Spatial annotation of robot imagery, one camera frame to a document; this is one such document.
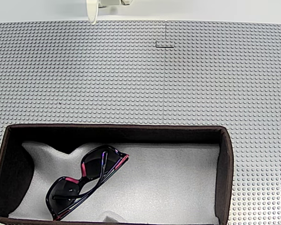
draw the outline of white foam insert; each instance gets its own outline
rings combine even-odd
[[[82,157],[100,145],[88,143],[65,154],[43,143],[24,142],[35,171],[27,194],[9,217],[52,220],[45,204],[49,187],[61,176],[79,179]],[[64,221],[219,224],[214,212],[218,145],[110,145],[129,154],[128,162]]]

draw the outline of black sunglasses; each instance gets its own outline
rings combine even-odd
[[[102,184],[104,184],[125,162],[129,155],[119,152],[114,147],[103,145],[86,154],[81,161],[82,176],[79,180],[60,177],[49,188],[46,204],[53,217],[59,221],[82,204]],[[83,186],[99,179],[96,185],[83,194]]]

